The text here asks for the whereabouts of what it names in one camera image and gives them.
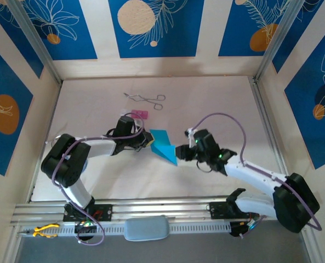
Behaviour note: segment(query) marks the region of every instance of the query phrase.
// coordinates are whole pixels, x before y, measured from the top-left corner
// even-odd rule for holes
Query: gray floor
[[[171,235],[153,242],[129,242],[108,236],[87,247],[74,237],[23,238],[16,262],[110,263],[282,263],[309,262],[300,235],[277,222],[263,222],[244,240],[229,234]]]

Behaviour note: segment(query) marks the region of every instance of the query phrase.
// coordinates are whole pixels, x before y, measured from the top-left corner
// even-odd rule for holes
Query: orange circle
[[[258,29],[255,34],[252,35],[250,40],[250,48],[255,52],[265,51],[272,39],[274,33],[277,30],[277,24],[267,25],[265,28]]]
[[[313,108],[313,116],[317,119],[323,119],[324,117],[324,113],[325,113],[325,109],[321,104],[317,104],[314,108]]]
[[[47,40],[54,45],[57,45],[60,43],[60,37],[55,34],[49,34],[47,35]]]
[[[0,108],[0,132],[6,135],[14,133],[19,125],[20,111],[17,102],[9,95],[0,95],[0,107],[10,108],[7,112],[3,113]]]

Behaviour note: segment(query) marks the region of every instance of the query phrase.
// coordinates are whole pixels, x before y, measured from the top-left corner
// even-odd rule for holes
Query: beige circle
[[[247,0],[235,0],[235,4],[242,5],[245,4]]]
[[[148,32],[155,24],[155,14],[142,0],[129,0],[118,11],[118,23],[124,32],[140,35]]]
[[[2,5],[7,5],[7,1],[6,0],[0,0],[0,4]]]
[[[152,46],[153,48],[157,46],[157,42],[156,41],[151,41],[150,42],[150,46]]]

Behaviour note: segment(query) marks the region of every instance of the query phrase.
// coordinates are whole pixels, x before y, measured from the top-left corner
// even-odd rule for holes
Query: metal bar
[[[96,204],[112,205],[156,205],[156,204],[200,204],[210,202],[224,202],[228,196],[208,196],[208,197],[164,197],[164,198],[144,198],[144,199],[98,199]],[[36,201],[29,204],[17,204],[16,208],[21,207],[47,207],[61,206],[66,204],[65,201]]]
[[[53,109],[52,116],[51,116],[51,118],[49,120],[49,123],[47,125],[48,130],[47,130],[47,133],[46,133],[46,135],[44,137],[44,140],[43,140],[43,142],[44,142],[43,148],[42,148],[41,154],[38,157],[36,167],[35,167],[35,171],[33,172],[32,181],[30,183],[30,187],[28,188],[28,193],[27,193],[27,196],[26,196],[25,203],[30,202],[31,198],[32,198],[33,189],[35,187],[35,184],[36,184],[36,181],[37,181],[37,178],[38,178],[39,170],[41,169],[42,158],[43,158],[44,151],[45,151],[45,146],[46,146],[45,141],[47,140],[47,138],[49,136],[49,133],[50,133],[50,128],[52,127],[52,122],[53,122],[53,119],[54,119],[54,116],[55,116],[56,106],[58,105],[58,101],[59,101],[59,97],[60,97],[61,87],[62,87],[62,82],[60,84],[60,88],[58,90],[58,95],[56,97],[55,103],[54,103],[54,105],[52,107],[52,109]]]
[[[52,57],[46,49],[35,27],[33,26],[31,19],[28,17],[26,11],[24,10],[22,3],[18,0],[6,0],[6,3],[10,12],[15,17],[16,22],[19,24],[21,30],[25,34],[27,40],[38,55],[39,59],[43,65],[47,67],[50,75],[54,78],[58,85],[60,85],[61,77],[56,70]]]
[[[18,253],[18,248],[21,242],[21,237],[18,236],[18,232],[21,231],[21,227],[12,226],[9,227],[7,231],[10,231],[10,238],[6,247],[6,251],[4,253],[4,257],[0,262],[15,262]]]
[[[290,27],[292,26],[293,22],[296,19],[297,14],[299,13],[300,9],[302,8],[305,0],[289,0],[289,6],[286,12],[283,15],[282,20],[279,23],[279,26],[272,37],[270,44],[268,45],[263,59],[259,68],[257,69],[255,75],[255,81],[258,82],[264,72],[266,71],[269,64],[272,62],[274,56],[276,55],[279,47],[283,43],[285,36],[287,35]]]
[[[311,227],[304,227],[301,233],[311,262],[324,263],[325,253],[322,251],[322,246],[318,243],[314,230]]]
[[[251,86],[253,95],[255,97],[257,108],[259,110],[261,119],[264,124],[266,134],[268,135],[268,140],[269,140],[270,146],[275,154],[276,162],[278,164],[280,172],[282,174],[289,175],[288,168],[285,164],[283,154],[280,150],[279,143],[278,143],[277,137],[276,137],[274,129],[273,129],[273,121],[271,121],[271,118],[268,114],[265,101],[263,99],[263,96],[262,96],[260,88],[259,88],[260,83],[256,83],[254,81],[254,79],[252,79],[251,77],[249,77],[249,82],[250,82],[250,86]]]
[[[113,204],[110,224],[125,221],[129,218],[164,215],[176,222],[211,221],[208,211],[210,202],[224,202],[220,197],[191,197],[166,199],[130,199],[96,201],[96,204]],[[51,222],[62,222],[65,202],[40,202],[16,205],[11,225],[29,225]]]

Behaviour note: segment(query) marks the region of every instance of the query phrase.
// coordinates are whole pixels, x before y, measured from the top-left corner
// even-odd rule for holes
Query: wall
[[[323,231],[315,236],[325,262],[325,1],[279,72],[267,70],[261,88],[289,172],[301,174],[320,202]]]
[[[290,1],[25,0],[22,4],[67,79],[253,76]],[[14,40],[12,31],[17,28],[2,4],[0,22]]]
[[[59,90],[46,69],[39,74],[43,66],[32,50],[28,55],[26,60],[0,25],[0,262],[15,203],[26,202]]]

